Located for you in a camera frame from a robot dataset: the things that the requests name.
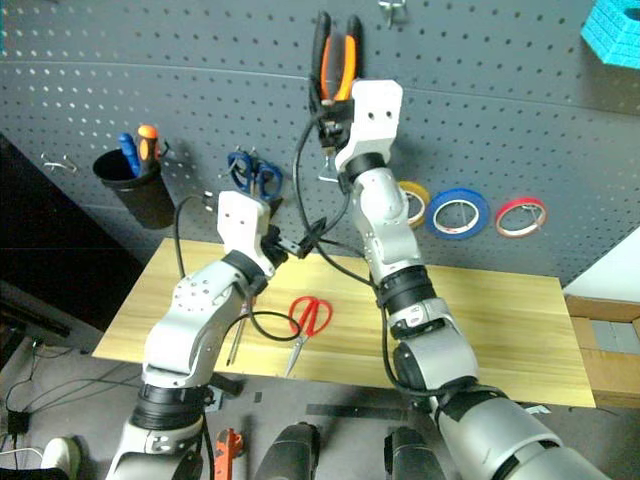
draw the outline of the pen holder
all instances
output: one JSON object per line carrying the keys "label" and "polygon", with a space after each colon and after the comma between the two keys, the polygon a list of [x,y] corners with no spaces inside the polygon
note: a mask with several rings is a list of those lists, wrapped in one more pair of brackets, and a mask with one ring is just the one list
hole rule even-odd
{"label": "pen holder", "polygon": [[147,173],[134,177],[120,150],[105,153],[93,164],[93,173],[103,185],[118,196],[140,225],[152,230],[173,224],[175,212],[160,170],[160,163],[153,162]]}

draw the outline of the screwdriver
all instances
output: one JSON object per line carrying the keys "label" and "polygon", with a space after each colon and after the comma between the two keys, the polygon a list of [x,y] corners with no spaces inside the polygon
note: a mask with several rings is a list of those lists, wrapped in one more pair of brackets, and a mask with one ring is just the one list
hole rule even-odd
{"label": "screwdriver", "polygon": [[158,160],[158,131],[151,125],[140,125],[138,128],[140,143],[138,144],[138,158],[140,159],[140,175],[144,175],[151,168],[151,163]]}
{"label": "screwdriver", "polygon": [[122,154],[127,158],[129,167],[131,167],[131,173],[134,177],[140,175],[140,161],[138,160],[138,154],[136,153],[136,144],[133,142],[133,138],[128,133],[121,133],[118,137],[120,142],[120,149]]}

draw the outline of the metal hook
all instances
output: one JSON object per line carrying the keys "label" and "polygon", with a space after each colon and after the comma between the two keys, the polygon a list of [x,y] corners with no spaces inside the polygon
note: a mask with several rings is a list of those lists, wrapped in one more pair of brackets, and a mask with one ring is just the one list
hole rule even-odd
{"label": "metal hook", "polygon": [[219,173],[218,178],[222,178],[222,177],[226,177],[227,175],[230,175],[233,169],[236,168],[237,164],[238,164],[238,159],[234,158],[233,162],[231,162],[231,165],[229,165],[229,168],[227,169],[227,171],[224,173]]}
{"label": "metal hook", "polygon": [[462,225],[463,226],[467,226],[467,215],[464,212],[464,203],[460,202],[458,203],[458,205],[460,205],[460,212],[462,212]]}
{"label": "metal hook", "polygon": [[56,168],[63,168],[65,170],[69,170],[71,173],[76,173],[78,171],[78,167],[75,163],[73,163],[70,159],[69,159],[69,155],[67,155],[66,153],[62,156],[62,161],[64,163],[61,162],[50,162],[48,160],[47,154],[45,152],[42,152],[40,154],[40,159],[43,160],[43,167],[47,167],[50,168],[51,171],[53,172]]}
{"label": "metal hook", "polygon": [[539,223],[540,218],[534,213],[534,210],[538,210],[538,207],[535,205],[522,205],[522,208],[531,212],[531,217],[533,218],[534,225],[537,226],[538,230],[542,230],[542,226]]}
{"label": "metal hook", "polygon": [[378,6],[382,8],[382,11],[385,12],[387,16],[387,27],[391,29],[393,26],[393,17],[395,15],[395,10],[400,8],[404,9],[407,5],[407,0],[378,0]]}

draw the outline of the wire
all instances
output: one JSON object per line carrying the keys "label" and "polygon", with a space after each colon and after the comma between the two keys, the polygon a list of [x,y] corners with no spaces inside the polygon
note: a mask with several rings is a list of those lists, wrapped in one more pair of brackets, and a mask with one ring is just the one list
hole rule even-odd
{"label": "wire", "polygon": [[18,469],[18,434],[13,434],[13,463]]}
{"label": "wire", "polygon": [[182,212],[182,207],[184,207],[189,200],[193,199],[199,200],[200,197],[197,195],[186,196],[180,201],[180,203],[178,203],[176,211],[173,214],[173,243],[176,247],[176,259],[178,260],[178,271],[180,272],[180,278],[184,278],[186,276],[186,273],[184,271],[184,261],[182,260],[182,249],[180,248],[180,227],[178,222],[180,221],[180,213]]}
{"label": "wire", "polygon": [[296,144],[296,152],[295,159],[293,161],[293,190],[296,198],[296,207],[298,208],[298,214],[300,215],[300,220],[302,220],[302,225],[304,226],[305,233],[309,236],[313,246],[318,250],[318,253],[325,259],[329,265],[338,270],[339,272],[351,277],[352,279],[363,283],[365,285],[371,286],[371,283],[365,278],[353,273],[351,270],[343,267],[342,265],[336,263],[319,244],[319,238],[317,238],[313,232],[311,231],[311,225],[309,224],[309,219],[307,218],[307,214],[304,209],[304,203],[302,201],[302,194],[300,193],[300,158],[302,157],[302,150],[304,149],[305,144],[307,143],[307,139],[309,138],[309,134],[313,129],[316,122],[322,117],[322,114],[313,115],[307,121],[307,124],[304,127],[302,135]]}
{"label": "wire", "polygon": [[[106,373],[103,373],[101,376],[99,376],[99,377],[98,377],[97,379],[95,379],[95,380],[103,380],[104,378],[108,377],[108,376],[109,376],[109,375],[111,375],[112,373],[115,373],[117,370],[121,369],[121,368],[122,368],[122,367],[124,367],[125,365],[126,365],[126,364],[125,364],[124,362],[118,363],[115,367],[111,368],[111,369],[110,369],[110,370],[108,370]],[[62,385],[58,385],[57,387],[53,387],[53,388],[51,388],[51,389],[49,389],[49,390],[47,390],[47,391],[45,391],[45,392],[41,393],[40,395],[38,395],[38,396],[37,396],[36,398],[34,398],[33,400],[31,400],[31,401],[30,401],[30,402],[29,402],[29,403],[28,403],[28,404],[27,404],[27,405],[22,409],[22,411],[23,411],[23,412],[27,411],[27,410],[28,410],[28,409],[29,409],[29,408],[30,408],[30,407],[31,407],[35,402],[37,402],[38,400],[40,400],[42,397],[44,397],[44,396],[46,396],[46,395],[50,394],[51,392],[54,392],[54,391],[56,391],[56,390],[59,390],[60,388],[63,388],[63,387],[65,387],[66,385],[68,385],[68,384],[70,384],[70,383],[73,383],[73,382],[76,382],[76,381],[79,381],[79,380],[86,380],[86,379],[70,380],[69,382],[65,382],[65,383],[63,383]],[[71,392],[67,392],[67,393],[63,394],[62,396],[58,397],[55,401],[61,400],[62,398],[65,398],[65,397],[67,397],[67,396],[71,395],[72,393],[79,392],[80,390],[83,390],[83,389],[85,389],[85,388],[87,388],[87,387],[90,387],[90,386],[91,386],[91,383],[88,383],[87,385],[83,385],[83,386],[82,386],[82,387],[80,387],[80,388],[76,388],[75,390],[72,390]],[[38,407],[38,409],[39,409],[39,408],[44,408],[44,407],[45,407],[45,406],[47,406],[47,405],[48,405],[48,403],[47,403],[47,404],[45,404],[45,405],[41,405],[40,407]]]}
{"label": "wire", "polygon": [[69,353],[71,353],[73,351],[73,348],[68,348],[62,352],[55,352],[53,355],[42,355],[41,353],[36,353],[36,357],[39,358],[46,358],[46,359],[54,359],[54,358],[60,358],[63,357],[65,355],[68,355]]}
{"label": "wire", "polygon": [[[185,197],[184,199],[182,199],[182,201],[180,201],[180,203],[178,204],[178,206],[176,207],[176,211],[175,211],[175,215],[174,215],[174,219],[173,219],[173,239],[174,239],[174,244],[175,244],[175,248],[176,248],[176,258],[178,260],[178,270],[180,271],[180,278],[184,278],[185,277],[185,270],[184,270],[184,262],[182,260],[182,248],[180,247],[180,232],[179,232],[179,228],[178,228],[178,221],[180,219],[180,212],[182,211],[182,207],[184,207],[184,205],[191,199],[199,199],[200,197],[196,196],[196,195],[189,195],[187,197]],[[342,215],[344,215],[344,212],[346,211],[346,207],[342,209],[341,213],[339,214],[338,217],[336,217],[334,220],[332,220],[332,222],[329,224],[330,228],[333,228],[335,226],[336,223],[338,223],[338,221],[340,220],[340,217]],[[298,338],[300,336],[300,332],[302,332],[302,329],[300,328],[300,324],[298,324],[298,322],[296,322],[293,318],[289,317],[288,315],[285,315],[284,313],[280,313],[280,312],[272,312],[272,311],[261,311],[261,312],[254,312],[253,311],[253,302],[248,302],[249,303],[249,311],[248,313],[239,316],[238,318],[236,318],[233,323],[230,325],[229,328],[231,328],[231,326],[235,325],[237,322],[239,322],[240,320],[242,320],[243,318],[247,318],[249,317],[249,319],[251,320],[252,325],[254,326],[254,328],[264,337],[268,338],[269,340],[273,340],[275,342],[288,342],[290,340],[295,340],[296,338]],[[267,332],[264,328],[262,328],[262,326],[260,325],[260,323],[258,322],[258,320],[256,319],[256,315],[271,315],[274,317],[281,317],[281,318],[285,318],[286,320],[289,320],[289,322],[293,323],[296,326],[296,333],[288,336],[288,337],[279,337],[277,335],[273,335],[269,332]]]}
{"label": "wire", "polygon": [[7,411],[12,410],[11,408],[9,408],[9,398],[11,398],[11,394],[13,393],[16,387],[19,387],[20,385],[24,385],[25,383],[29,383],[31,380],[33,380],[33,375],[36,372],[36,367],[37,367],[36,343],[33,342],[31,346],[31,371],[29,372],[29,377],[26,380],[22,380],[20,382],[14,383],[13,385],[11,385],[11,387],[7,391],[7,395],[4,397],[4,405],[7,408]]}
{"label": "wire", "polygon": [[202,423],[202,429],[200,431],[200,435],[198,435],[198,441],[196,443],[196,453],[200,455],[202,452],[202,441],[204,440],[204,422]]}
{"label": "wire", "polygon": [[338,211],[336,216],[333,217],[333,219],[329,223],[327,223],[327,226],[324,227],[322,232],[318,235],[318,239],[323,235],[326,235],[327,233],[329,233],[333,229],[333,227],[335,227],[338,224],[338,222],[342,220],[342,217],[344,217],[344,214],[347,213],[347,210],[349,209],[350,202],[351,202],[351,192],[347,191],[347,193],[344,194],[344,200],[342,202],[342,206],[340,207],[340,210]]}
{"label": "wire", "polygon": [[55,400],[51,400],[50,402],[45,403],[44,405],[38,407],[33,412],[31,412],[31,414],[40,413],[40,412],[43,412],[45,410],[49,410],[50,408],[54,408],[54,407],[60,407],[60,406],[65,405],[67,403],[77,402],[79,400],[86,400],[87,398],[91,398],[91,397],[95,397],[96,395],[103,394],[105,392],[108,392],[109,390],[112,390],[112,389],[116,388],[116,387],[130,387],[130,388],[136,388],[136,389],[140,388],[139,385],[132,385],[130,383],[127,383],[127,382],[130,382],[131,380],[133,380],[134,378],[138,378],[139,376],[140,376],[140,374],[136,373],[135,375],[132,375],[131,377],[125,378],[121,382],[112,381],[112,380],[100,380],[100,379],[94,379],[94,378],[79,378],[79,379],[76,379],[76,380],[70,380],[68,382],[63,383],[62,385],[58,385],[55,388],[56,389],[57,388],[61,388],[63,386],[67,386],[67,385],[70,385],[70,384],[76,383],[76,382],[89,382],[87,385],[85,385],[85,386],[83,386],[81,388],[87,388],[87,387],[90,387],[91,385],[94,385],[96,383],[104,383],[104,384],[112,385],[112,386],[108,387],[108,388],[105,388],[105,389],[102,389],[102,390],[99,390],[97,392],[89,393],[89,394],[84,395],[82,397],[72,398],[72,399],[66,400],[64,402],[56,403],[59,400],[61,400],[62,398],[65,398],[65,397],[71,395],[72,393],[76,392],[75,390],[71,391],[71,392],[66,393],[64,395],[61,395],[60,397],[56,398]]}
{"label": "wire", "polygon": [[356,257],[364,258],[364,253],[362,253],[357,248],[352,247],[351,245],[346,245],[344,243],[336,242],[335,240],[329,240],[328,238],[321,238],[319,241],[320,243],[326,243],[327,245],[334,245],[336,247],[343,248],[344,250],[347,250],[353,253]]}
{"label": "wire", "polygon": [[13,450],[7,450],[6,452],[0,452],[0,455],[7,455],[9,453],[13,453],[15,456],[15,454],[18,452],[27,452],[27,451],[37,453],[38,455],[40,455],[40,458],[42,459],[42,453],[37,448],[33,448],[33,447],[15,448]]}
{"label": "wire", "polygon": [[382,318],[382,362],[384,363],[384,371],[387,374],[387,378],[396,388],[396,390],[398,390],[400,393],[404,393],[405,395],[410,395],[413,397],[437,397],[450,393],[445,389],[415,390],[400,383],[400,381],[393,373],[393,370],[391,369],[391,363],[389,362],[389,347],[387,345],[387,313],[385,312],[384,308],[380,309],[380,314]]}
{"label": "wire", "polygon": [[211,434],[209,433],[209,425],[207,425],[207,415],[202,413],[202,433],[204,435],[204,443],[207,446],[207,458],[209,458],[209,478],[215,478],[215,466],[213,460],[213,444],[211,443]]}
{"label": "wire", "polygon": [[[300,326],[300,324],[295,319],[291,318],[289,315],[286,315],[286,314],[280,313],[280,312],[272,312],[270,310],[261,310],[259,312],[254,312],[253,311],[253,302],[249,302],[248,305],[249,305],[249,311],[247,313],[245,313],[244,315],[240,315],[238,318],[236,318],[233,321],[233,324],[235,324],[236,322],[239,322],[243,318],[249,317],[253,327],[258,332],[260,332],[260,334],[262,336],[267,337],[269,340],[273,340],[274,342],[288,342],[290,340],[295,340],[296,338],[298,338],[300,336],[300,333],[302,332],[302,327]],[[258,320],[256,319],[256,315],[271,315],[273,317],[284,318],[285,320],[288,320],[290,323],[295,325],[296,332],[293,335],[290,335],[288,337],[279,337],[279,336],[273,335],[273,334],[267,332],[264,328],[262,328],[262,326],[258,323]]]}

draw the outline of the blue-handled scissors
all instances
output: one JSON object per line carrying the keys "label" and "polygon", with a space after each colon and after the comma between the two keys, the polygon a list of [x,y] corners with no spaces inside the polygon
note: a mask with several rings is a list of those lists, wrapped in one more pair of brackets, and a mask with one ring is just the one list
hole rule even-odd
{"label": "blue-handled scissors", "polygon": [[283,175],[275,165],[243,151],[231,152],[227,163],[233,183],[243,192],[267,202],[280,196]]}

